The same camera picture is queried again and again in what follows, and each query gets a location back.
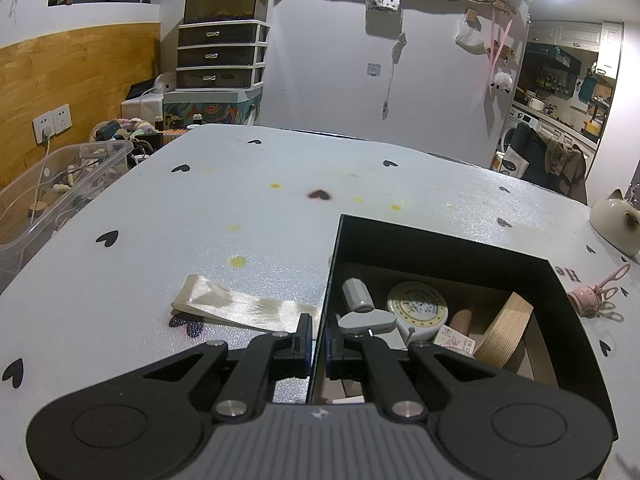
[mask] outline black box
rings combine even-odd
[[[458,283],[467,294],[476,286],[480,296],[501,302],[516,292],[533,306],[532,320],[542,334],[558,386],[596,404],[607,415],[615,438],[618,437],[607,389],[589,339],[547,260],[462,238],[347,215],[342,215],[338,226],[308,402],[318,402],[325,377],[326,349],[335,336],[328,328],[328,320],[336,314],[347,313],[341,288],[345,264],[361,266],[362,279],[370,288],[377,308],[384,308],[380,304],[380,294],[376,293],[380,286],[390,288],[406,280],[427,283],[446,280],[441,283],[448,287]]]

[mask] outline wooden wall panel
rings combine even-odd
[[[50,150],[86,142],[99,121],[120,116],[131,84],[156,74],[159,23],[80,28],[0,49],[0,188],[45,153],[31,121],[69,104],[73,126]]]

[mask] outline yellow stain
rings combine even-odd
[[[242,256],[234,256],[233,258],[229,259],[229,265],[236,269],[238,267],[244,267],[246,265],[246,258]]]

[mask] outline wall socket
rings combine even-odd
[[[36,135],[36,144],[40,144],[43,139],[49,139],[56,133],[56,126],[53,121],[53,113],[45,112],[33,120],[33,132]]]
[[[62,105],[60,108],[53,110],[53,122],[56,135],[71,128],[71,110],[69,110],[69,105]]]

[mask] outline tape measure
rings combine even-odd
[[[442,295],[421,282],[396,285],[389,292],[386,307],[398,316],[396,325],[407,345],[411,341],[433,338],[449,315]]]

